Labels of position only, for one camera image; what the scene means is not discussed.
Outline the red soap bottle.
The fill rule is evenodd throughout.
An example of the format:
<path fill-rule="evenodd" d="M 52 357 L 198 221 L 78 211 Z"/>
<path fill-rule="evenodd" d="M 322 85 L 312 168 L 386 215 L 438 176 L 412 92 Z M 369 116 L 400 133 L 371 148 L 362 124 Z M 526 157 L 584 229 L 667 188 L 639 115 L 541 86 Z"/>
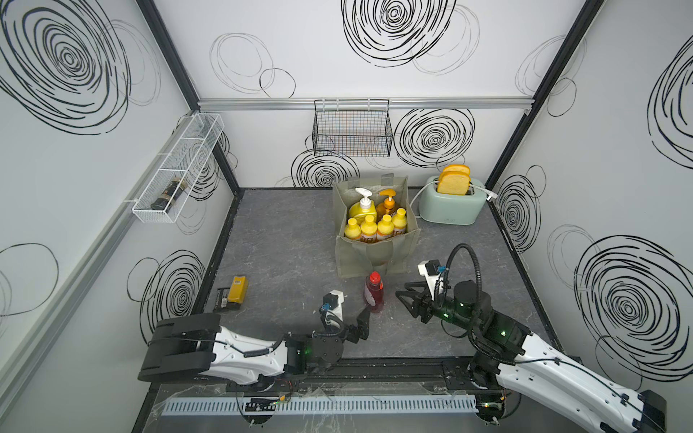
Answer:
<path fill-rule="evenodd" d="M 366 277 L 364 288 L 366 305 L 375 313 L 379 313 L 384 306 L 384 283 L 379 272 L 371 272 Z"/>

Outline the green fabric shopping bag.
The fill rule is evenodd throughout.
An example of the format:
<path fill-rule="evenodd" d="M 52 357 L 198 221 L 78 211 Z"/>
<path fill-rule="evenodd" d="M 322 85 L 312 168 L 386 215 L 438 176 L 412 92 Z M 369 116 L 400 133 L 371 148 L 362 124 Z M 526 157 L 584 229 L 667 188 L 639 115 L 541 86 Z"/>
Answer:
<path fill-rule="evenodd" d="M 381 222 L 368 225 L 368 233 L 351 239 L 346 235 L 349 210 L 359 207 L 359 201 L 366 195 L 358 191 L 370 191 L 375 204 L 383 201 L 381 191 L 392 189 L 395 192 L 395 210 L 405 210 L 405 227 L 387 232 L 378 230 Z M 335 234 L 335 256 L 339 277 L 364 277 L 371 272 L 379 274 L 402 274 L 408 269 L 415 247 L 420 240 L 420 227 L 413 216 L 409 200 L 409 179 L 386 173 L 376 178 L 353 178 L 332 186 L 333 223 Z"/>

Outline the yellow cap bottle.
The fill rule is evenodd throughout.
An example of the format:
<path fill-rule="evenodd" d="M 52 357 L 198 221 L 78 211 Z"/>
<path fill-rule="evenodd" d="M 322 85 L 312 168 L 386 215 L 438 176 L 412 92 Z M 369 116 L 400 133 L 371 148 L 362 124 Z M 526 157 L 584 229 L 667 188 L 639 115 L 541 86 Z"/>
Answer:
<path fill-rule="evenodd" d="M 377 223 L 375 222 L 375 216 L 366 215 L 363 223 L 361 224 L 362 236 L 360 241 L 372 244 L 376 240 Z"/>
<path fill-rule="evenodd" d="M 406 209 L 400 207 L 393 214 L 393 235 L 401 236 L 407 232 L 408 220 Z"/>
<path fill-rule="evenodd" d="M 344 236 L 347 239 L 359 241 L 362 236 L 361 226 L 355 218 L 349 218 L 346 222 Z"/>
<path fill-rule="evenodd" d="M 393 237 L 393 220 L 391 215 L 382 216 L 377 224 L 376 240 L 378 242 Z"/>

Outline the orange pump soap bottle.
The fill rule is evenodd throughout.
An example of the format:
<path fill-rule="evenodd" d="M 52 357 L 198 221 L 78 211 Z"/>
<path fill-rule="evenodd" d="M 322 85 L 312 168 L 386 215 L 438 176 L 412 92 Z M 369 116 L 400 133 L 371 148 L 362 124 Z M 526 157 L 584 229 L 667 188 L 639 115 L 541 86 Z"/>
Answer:
<path fill-rule="evenodd" d="M 397 211 L 395 202 L 396 191 L 394 189 L 384 189 L 378 193 L 379 197 L 384 200 L 376 206 L 376 212 L 379 219 L 385 215 L 392 215 Z"/>

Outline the yellow pump soap bottle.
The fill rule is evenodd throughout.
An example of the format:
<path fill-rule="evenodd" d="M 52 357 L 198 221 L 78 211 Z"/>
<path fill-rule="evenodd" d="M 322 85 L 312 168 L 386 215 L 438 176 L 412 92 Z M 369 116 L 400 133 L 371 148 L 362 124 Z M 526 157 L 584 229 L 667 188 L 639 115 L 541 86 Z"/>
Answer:
<path fill-rule="evenodd" d="M 355 192 L 360 195 L 360 199 L 349 209 L 348 218 L 354 218 L 359 225 L 365 221 L 367 216 L 377 218 L 376 207 L 371 200 L 373 192 L 362 187 L 355 188 Z"/>

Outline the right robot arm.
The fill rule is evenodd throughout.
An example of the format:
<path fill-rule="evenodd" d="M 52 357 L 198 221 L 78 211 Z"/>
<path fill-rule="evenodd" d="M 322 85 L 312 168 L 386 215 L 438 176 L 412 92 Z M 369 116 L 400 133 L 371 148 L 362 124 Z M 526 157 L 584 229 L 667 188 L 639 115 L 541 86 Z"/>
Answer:
<path fill-rule="evenodd" d="M 436 278 L 406 284 L 397 299 L 415 319 L 462 328 L 476 353 L 467 376 L 480 389 L 520 393 L 589 432 L 664 432 L 667 402 L 651 390 L 622 386 L 589 370 L 511 317 L 496 311 L 474 281 L 452 297 Z"/>

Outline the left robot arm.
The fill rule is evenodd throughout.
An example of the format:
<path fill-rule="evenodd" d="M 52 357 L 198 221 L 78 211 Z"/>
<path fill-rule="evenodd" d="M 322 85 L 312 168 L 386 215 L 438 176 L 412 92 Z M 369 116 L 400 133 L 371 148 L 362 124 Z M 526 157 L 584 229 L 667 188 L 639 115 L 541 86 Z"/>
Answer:
<path fill-rule="evenodd" d="M 332 310 L 322 312 L 324 329 L 310 335 L 287 333 L 276 341 L 240 335 L 221 325 L 218 313 L 160 321 L 148 343 L 137 379 L 164 384 L 210 377 L 239 385 L 303 378 L 324 372 L 343 357 L 346 342 L 369 337 L 370 308 L 355 325 Z"/>

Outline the yellow object behind left arm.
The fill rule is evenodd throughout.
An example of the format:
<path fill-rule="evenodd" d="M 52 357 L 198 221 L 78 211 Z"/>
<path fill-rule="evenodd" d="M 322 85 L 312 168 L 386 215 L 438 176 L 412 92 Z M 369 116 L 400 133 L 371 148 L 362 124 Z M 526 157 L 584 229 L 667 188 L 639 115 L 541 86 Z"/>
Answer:
<path fill-rule="evenodd" d="M 215 313 L 220 313 L 239 310 L 245 301 L 247 289 L 247 276 L 235 276 L 231 285 L 217 289 L 217 297 L 213 311 Z"/>

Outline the mint green toaster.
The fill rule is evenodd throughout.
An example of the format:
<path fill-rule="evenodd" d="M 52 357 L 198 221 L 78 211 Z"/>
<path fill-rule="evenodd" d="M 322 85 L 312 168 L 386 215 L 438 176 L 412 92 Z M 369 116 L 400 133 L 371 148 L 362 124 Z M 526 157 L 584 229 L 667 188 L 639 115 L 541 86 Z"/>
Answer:
<path fill-rule="evenodd" d="M 485 185 L 480 180 L 472 179 L 468 195 L 447 195 L 438 193 L 435 180 L 436 176 L 427 179 L 427 185 L 418 198 L 419 216 L 425 221 L 437 224 L 474 224 L 487 203 Z"/>

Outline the toast slice front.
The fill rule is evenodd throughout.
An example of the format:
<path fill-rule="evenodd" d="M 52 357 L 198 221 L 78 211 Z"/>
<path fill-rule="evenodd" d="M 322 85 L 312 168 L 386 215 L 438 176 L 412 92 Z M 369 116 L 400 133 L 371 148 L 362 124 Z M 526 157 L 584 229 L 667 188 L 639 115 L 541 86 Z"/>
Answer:
<path fill-rule="evenodd" d="M 469 171 L 444 171 L 439 178 L 437 192 L 444 195 L 464 196 L 469 190 Z"/>

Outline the toast slice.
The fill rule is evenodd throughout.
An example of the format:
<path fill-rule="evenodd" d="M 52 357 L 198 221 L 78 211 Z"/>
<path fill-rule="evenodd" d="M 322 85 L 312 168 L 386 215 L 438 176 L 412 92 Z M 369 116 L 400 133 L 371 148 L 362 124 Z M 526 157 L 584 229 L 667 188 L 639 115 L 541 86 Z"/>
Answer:
<path fill-rule="evenodd" d="M 437 192 L 444 195 L 464 196 L 469 190 L 469 171 L 444 171 L 439 178 Z"/>
<path fill-rule="evenodd" d="M 467 165 L 464 164 L 451 164 L 447 167 L 445 167 L 442 171 L 443 173 L 449 173 L 449 172 L 458 172 L 458 173 L 463 173 L 467 176 L 470 175 L 471 170 Z"/>

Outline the toast slice back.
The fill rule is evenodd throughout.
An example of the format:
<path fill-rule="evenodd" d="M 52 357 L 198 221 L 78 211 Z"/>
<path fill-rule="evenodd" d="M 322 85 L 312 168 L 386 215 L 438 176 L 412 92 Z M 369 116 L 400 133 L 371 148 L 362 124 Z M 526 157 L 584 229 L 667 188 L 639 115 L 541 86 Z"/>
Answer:
<path fill-rule="evenodd" d="M 443 173 L 449 173 L 449 172 L 458 172 L 458 173 L 463 173 L 467 176 L 470 175 L 471 170 L 467 165 L 464 164 L 451 164 L 447 167 L 445 167 L 442 171 Z"/>

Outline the dark item in shelf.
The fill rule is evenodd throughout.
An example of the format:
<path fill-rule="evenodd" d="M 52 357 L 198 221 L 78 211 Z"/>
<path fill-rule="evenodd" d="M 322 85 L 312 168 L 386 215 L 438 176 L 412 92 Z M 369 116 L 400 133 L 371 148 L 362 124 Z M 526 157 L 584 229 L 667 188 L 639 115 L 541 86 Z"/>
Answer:
<path fill-rule="evenodd" d="M 174 205 L 179 196 L 187 189 L 187 183 L 181 178 L 174 178 L 164 188 L 160 196 L 150 205 L 154 211 L 166 211 Z"/>

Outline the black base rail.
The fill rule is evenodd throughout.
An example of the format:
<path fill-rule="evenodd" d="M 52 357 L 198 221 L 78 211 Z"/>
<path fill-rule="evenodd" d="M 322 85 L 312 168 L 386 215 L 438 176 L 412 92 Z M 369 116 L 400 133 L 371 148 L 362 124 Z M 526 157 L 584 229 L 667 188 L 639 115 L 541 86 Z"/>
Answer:
<path fill-rule="evenodd" d="M 441 384 L 448 391 L 498 393 L 497 382 L 478 385 L 473 382 L 468 366 L 471 357 L 420 358 L 343 358 L 326 371 L 312 373 L 281 373 L 259 376 L 254 384 L 242 388 L 261 391 L 276 382 L 284 390 L 309 384 L 375 384 L 376 382 L 427 382 Z"/>

